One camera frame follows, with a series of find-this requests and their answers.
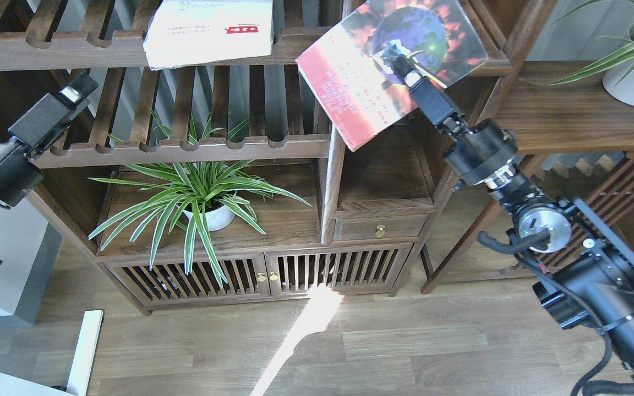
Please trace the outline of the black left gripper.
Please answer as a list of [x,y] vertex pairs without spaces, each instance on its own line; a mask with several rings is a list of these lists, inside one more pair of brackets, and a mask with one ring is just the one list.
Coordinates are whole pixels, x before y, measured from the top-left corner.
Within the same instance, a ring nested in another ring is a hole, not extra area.
[[63,135],[96,88],[98,83],[81,73],[59,93],[44,95],[8,128],[10,138],[0,142],[0,207],[18,205],[42,180],[42,172],[31,161]]

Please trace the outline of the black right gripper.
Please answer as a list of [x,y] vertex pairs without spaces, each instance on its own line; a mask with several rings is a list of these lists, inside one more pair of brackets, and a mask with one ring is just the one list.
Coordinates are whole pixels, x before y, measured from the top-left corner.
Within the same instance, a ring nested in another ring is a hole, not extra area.
[[517,145],[513,135],[491,119],[471,128],[445,93],[422,82],[423,73],[404,54],[395,57],[391,70],[437,131],[455,141],[445,151],[444,160],[460,176],[462,184],[484,183],[488,190],[500,190],[515,180],[518,170],[513,159]]

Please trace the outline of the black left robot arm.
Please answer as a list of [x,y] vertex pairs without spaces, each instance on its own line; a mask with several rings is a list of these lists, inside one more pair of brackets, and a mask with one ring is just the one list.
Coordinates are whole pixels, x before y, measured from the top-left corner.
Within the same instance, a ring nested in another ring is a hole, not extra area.
[[73,119],[90,103],[98,83],[80,74],[59,92],[47,93],[8,128],[0,142],[0,207],[10,210],[43,178],[31,162],[58,141]]

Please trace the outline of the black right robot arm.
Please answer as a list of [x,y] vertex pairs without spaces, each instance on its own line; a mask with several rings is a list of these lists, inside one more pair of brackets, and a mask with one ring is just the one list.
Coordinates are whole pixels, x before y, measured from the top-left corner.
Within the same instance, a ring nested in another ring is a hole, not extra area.
[[471,128],[415,52],[391,45],[381,58],[433,126],[453,139],[444,158],[460,183],[485,184],[510,213],[509,243],[485,232],[478,241],[538,277],[536,296],[561,328],[582,325],[602,337],[601,361],[571,393],[634,394],[634,252],[581,198],[553,200],[533,183],[513,162],[513,132],[491,119]]

